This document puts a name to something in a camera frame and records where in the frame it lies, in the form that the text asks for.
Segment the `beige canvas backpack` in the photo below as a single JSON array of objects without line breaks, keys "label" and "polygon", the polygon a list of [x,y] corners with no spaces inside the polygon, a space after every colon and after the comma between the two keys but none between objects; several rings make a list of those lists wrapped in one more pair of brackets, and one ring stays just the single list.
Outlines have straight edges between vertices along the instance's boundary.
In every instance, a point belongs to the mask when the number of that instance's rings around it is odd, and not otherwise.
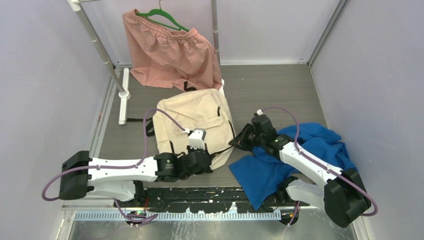
[{"label": "beige canvas backpack", "polygon": [[229,142],[235,138],[235,130],[224,89],[189,88],[187,92],[162,99],[155,113],[148,113],[145,131],[154,136],[160,153],[186,152],[188,136],[185,129],[204,129],[204,141],[213,155],[211,169],[222,167],[232,153]]}]

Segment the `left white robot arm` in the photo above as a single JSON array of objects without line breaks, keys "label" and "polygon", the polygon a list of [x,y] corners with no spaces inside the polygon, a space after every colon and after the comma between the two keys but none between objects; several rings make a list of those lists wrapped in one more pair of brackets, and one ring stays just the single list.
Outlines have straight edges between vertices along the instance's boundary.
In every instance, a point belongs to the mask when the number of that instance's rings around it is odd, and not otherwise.
[{"label": "left white robot arm", "polygon": [[144,182],[187,180],[212,172],[213,156],[206,149],[188,148],[187,153],[160,153],[144,160],[111,160],[90,157],[86,150],[62,164],[59,199],[78,200],[101,196],[141,206],[146,200]]}]

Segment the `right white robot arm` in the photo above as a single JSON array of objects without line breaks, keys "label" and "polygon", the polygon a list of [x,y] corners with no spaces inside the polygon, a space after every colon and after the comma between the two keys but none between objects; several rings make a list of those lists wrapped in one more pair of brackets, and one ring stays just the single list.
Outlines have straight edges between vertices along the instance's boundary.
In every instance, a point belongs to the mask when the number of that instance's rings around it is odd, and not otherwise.
[{"label": "right white robot arm", "polygon": [[249,152],[229,168],[254,209],[275,195],[286,206],[317,207],[345,228],[372,205],[340,136],[318,123],[276,130],[256,115],[229,144]]}]

